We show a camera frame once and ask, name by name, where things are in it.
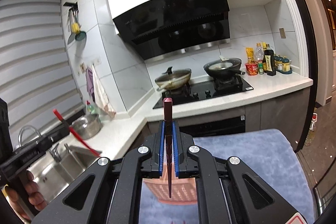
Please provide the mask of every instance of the lid handle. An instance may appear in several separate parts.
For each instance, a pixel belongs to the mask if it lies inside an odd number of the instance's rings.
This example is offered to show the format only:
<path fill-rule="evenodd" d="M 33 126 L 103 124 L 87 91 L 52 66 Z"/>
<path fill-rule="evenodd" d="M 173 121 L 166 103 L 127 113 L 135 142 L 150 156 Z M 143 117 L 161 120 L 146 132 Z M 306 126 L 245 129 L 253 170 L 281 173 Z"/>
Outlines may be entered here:
<path fill-rule="evenodd" d="M 166 72 L 163 73 L 163 75 L 168 74 L 171 75 L 173 72 L 171 71 L 173 67 L 169 67 Z"/>

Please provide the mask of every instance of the silver screw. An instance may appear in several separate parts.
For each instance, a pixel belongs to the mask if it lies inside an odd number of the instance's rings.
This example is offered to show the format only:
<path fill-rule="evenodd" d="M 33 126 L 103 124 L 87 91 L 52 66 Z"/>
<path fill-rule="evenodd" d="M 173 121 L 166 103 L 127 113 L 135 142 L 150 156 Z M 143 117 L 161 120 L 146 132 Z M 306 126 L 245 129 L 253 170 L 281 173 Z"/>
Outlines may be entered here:
<path fill-rule="evenodd" d="M 140 146 L 138 148 L 138 152 L 141 153 L 141 154 L 145 154 L 149 151 L 148 147 L 147 146 Z"/>
<path fill-rule="evenodd" d="M 100 158 L 98 160 L 98 164 L 101 165 L 101 166 L 106 165 L 108 162 L 109 162 L 109 160 L 107 158 Z"/>
<path fill-rule="evenodd" d="M 200 150 L 200 148 L 196 145 L 193 145 L 193 146 L 189 147 L 189 151 L 191 153 L 197 153 L 197 152 L 199 152 L 199 150 Z"/>
<path fill-rule="evenodd" d="M 232 163 L 234 165 L 237 165 L 237 164 L 240 163 L 240 159 L 237 158 L 237 157 L 231 157 L 229 161 L 230 161 L 230 163 Z"/>

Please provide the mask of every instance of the black wok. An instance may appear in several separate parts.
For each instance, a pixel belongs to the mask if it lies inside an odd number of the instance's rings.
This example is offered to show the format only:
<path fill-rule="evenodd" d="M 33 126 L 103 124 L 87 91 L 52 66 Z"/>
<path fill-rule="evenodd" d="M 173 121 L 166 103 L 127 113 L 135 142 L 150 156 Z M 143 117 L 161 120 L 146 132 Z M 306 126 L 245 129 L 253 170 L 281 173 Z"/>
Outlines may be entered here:
<path fill-rule="evenodd" d="M 240 70 L 242 61 L 239 58 L 227 58 L 224 61 L 216 60 L 204 65 L 205 72 L 215 79 L 227 80 L 235 74 L 244 75 L 245 72 Z"/>

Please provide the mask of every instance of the red and white sticker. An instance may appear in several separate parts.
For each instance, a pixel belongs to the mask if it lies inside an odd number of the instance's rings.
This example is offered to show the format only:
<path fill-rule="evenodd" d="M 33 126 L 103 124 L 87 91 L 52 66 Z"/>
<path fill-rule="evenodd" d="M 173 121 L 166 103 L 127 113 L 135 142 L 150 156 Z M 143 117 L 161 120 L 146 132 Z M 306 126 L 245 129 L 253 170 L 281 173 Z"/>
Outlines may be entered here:
<path fill-rule="evenodd" d="M 307 224 L 307 222 L 302 217 L 302 215 L 300 215 L 300 213 L 296 213 L 290 220 L 286 222 L 286 224 Z"/>

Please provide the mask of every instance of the gas stove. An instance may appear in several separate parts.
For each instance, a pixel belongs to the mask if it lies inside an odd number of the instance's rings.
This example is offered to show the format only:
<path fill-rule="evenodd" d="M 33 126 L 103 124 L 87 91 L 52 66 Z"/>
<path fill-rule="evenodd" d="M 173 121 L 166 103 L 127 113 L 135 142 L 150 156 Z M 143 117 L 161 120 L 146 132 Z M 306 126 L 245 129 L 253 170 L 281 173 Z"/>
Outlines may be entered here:
<path fill-rule="evenodd" d="M 192 85 L 187 84 L 179 89 L 163 92 L 162 99 L 157 102 L 153 109 L 163 107 L 164 98 L 172 98 L 173 105 L 180 105 L 252 89 L 253 87 L 239 75 L 235 75 L 229 80 L 214 79 Z"/>

